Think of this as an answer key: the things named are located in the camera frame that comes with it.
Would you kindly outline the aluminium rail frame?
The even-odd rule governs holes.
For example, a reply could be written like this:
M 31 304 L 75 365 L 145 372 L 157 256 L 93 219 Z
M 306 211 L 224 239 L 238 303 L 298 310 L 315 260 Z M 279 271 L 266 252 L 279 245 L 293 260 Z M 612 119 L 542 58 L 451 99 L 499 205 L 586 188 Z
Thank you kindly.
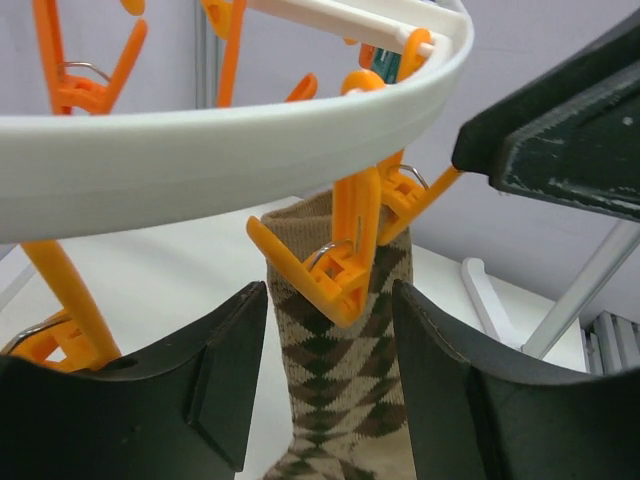
M 581 331 L 587 371 L 594 375 L 612 375 L 637 369 L 639 323 L 602 311 Z

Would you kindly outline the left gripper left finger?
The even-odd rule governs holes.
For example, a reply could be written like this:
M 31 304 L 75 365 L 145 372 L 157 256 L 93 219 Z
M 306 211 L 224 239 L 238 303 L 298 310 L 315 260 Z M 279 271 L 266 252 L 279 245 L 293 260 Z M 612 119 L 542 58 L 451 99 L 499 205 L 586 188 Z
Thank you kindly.
M 252 282 L 98 371 L 1 360 L 5 479 L 231 479 L 244 467 L 268 297 Z

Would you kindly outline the white rack base foot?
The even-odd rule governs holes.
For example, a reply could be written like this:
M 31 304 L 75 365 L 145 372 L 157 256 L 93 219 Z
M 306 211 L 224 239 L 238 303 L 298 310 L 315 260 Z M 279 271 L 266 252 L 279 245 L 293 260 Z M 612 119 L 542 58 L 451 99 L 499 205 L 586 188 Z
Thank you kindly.
M 484 333 L 493 340 L 518 349 L 516 331 L 479 258 L 465 258 L 461 278 Z

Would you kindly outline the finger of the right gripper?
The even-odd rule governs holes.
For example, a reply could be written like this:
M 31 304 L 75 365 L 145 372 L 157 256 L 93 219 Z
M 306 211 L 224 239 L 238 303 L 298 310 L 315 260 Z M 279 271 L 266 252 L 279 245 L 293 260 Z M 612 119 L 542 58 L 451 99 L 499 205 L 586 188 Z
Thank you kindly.
M 639 219 L 639 14 L 463 124 L 452 165 L 496 190 Z

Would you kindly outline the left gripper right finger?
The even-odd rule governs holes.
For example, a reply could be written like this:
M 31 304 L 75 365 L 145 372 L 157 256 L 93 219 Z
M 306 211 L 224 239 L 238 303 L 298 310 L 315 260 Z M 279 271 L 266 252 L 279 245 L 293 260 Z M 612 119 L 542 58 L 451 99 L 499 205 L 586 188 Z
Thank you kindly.
M 595 376 L 505 346 L 396 281 L 392 315 L 421 479 L 635 479 L 639 374 Z

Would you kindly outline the white round clip hanger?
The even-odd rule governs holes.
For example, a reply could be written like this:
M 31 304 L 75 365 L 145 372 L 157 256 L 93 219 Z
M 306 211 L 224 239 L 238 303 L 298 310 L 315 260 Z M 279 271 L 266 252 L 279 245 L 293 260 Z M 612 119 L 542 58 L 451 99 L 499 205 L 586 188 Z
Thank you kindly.
M 1 120 L 1 239 L 134 230 L 263 204 L 407 146 L 437 118 L 474 42 L 459 1 L 257 1 L 385 49 L 425 28 L 424 65 L 371 93 L 247 107 Z

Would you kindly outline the orange clothes peg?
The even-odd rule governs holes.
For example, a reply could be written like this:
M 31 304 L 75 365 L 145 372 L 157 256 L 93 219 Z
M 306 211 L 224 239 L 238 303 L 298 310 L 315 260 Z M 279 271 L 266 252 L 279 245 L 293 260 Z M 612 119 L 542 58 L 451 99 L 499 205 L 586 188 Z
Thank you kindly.
M 275 269 L 324 316 L 339 327 L 364 312 L 377 248 L 381 180 L 369 167 L 334 183 L 331 241 L 299 261 L 260 220 L 246 231 Z
M 387 213 L 380 221 L 378 244 L 387 245 L 434 203 L 461 176 L 449 166 L 429 185 L 413 166 L 403 163 L 400 150 L 377 166 L 381 179 L 381 203 Z

